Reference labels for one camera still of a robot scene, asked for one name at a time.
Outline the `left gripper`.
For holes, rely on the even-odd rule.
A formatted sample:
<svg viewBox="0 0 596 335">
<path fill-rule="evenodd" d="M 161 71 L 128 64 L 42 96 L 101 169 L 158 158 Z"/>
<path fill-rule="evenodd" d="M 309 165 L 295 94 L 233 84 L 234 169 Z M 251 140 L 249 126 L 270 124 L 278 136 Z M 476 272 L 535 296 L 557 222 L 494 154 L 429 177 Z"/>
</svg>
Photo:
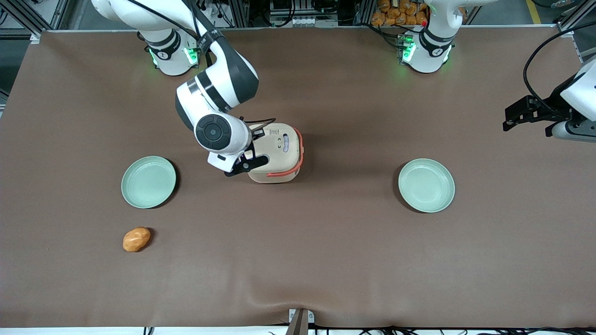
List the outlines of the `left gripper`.
<svg viewBox="0 0 596 335">
<path fill-rule="evenodd" d="M 570 77 L 554 88 L 549 97 L 541 101 L 538 97 L 526 95 L 505 109 L 505 117 L 513 117 L 502 123 L 502 130 L 508 132 L 523 123 L 538 121 L 571 121 L 580 122 L 580 114 L 561 96 L 562 91 L 574 82 Z"/>
</svg>

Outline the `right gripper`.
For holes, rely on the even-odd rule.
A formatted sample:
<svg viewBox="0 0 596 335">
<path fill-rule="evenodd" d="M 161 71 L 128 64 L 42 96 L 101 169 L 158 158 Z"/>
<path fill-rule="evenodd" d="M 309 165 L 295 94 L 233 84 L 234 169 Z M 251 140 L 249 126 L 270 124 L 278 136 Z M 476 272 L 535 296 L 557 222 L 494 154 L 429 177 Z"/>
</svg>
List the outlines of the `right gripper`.
<svg viewBox="0 0 596 335">
<path fill-rule="evenodd" d="M 217 169 L 224 171 L 227 177 L 249 173 L 270 162 L 266 155 L 256 156 L 253 140 L 209 141 L 207 142 L 207 151 L 209 151 L 207 161 Z"/>
</svg>

